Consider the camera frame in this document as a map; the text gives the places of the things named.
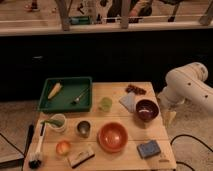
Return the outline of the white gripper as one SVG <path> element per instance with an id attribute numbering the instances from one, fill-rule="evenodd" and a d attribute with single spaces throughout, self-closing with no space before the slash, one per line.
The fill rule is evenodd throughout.
<path id="1" fill-rule="evenodd" d="M 168 127 L 176 117 L 175 108 L 183 103 L 183 97 L 171 89 L 163 89 L 158 94 L 162 112 L 165 113 L 165 126 Z"/>

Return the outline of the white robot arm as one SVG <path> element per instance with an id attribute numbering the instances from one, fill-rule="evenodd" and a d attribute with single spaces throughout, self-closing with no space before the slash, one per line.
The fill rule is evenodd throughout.
<path id="1" fill-rule="evenodd" d="M 190 100 L 207 113 L 213 114 L 213 88 L 205 84 L 207 78 L 207 67 L 200 62 L 174 68 L 166 74 L 166 86 L 158 94 L 166 127 L 176 116 L 175 107 L 185 100 Z"/>

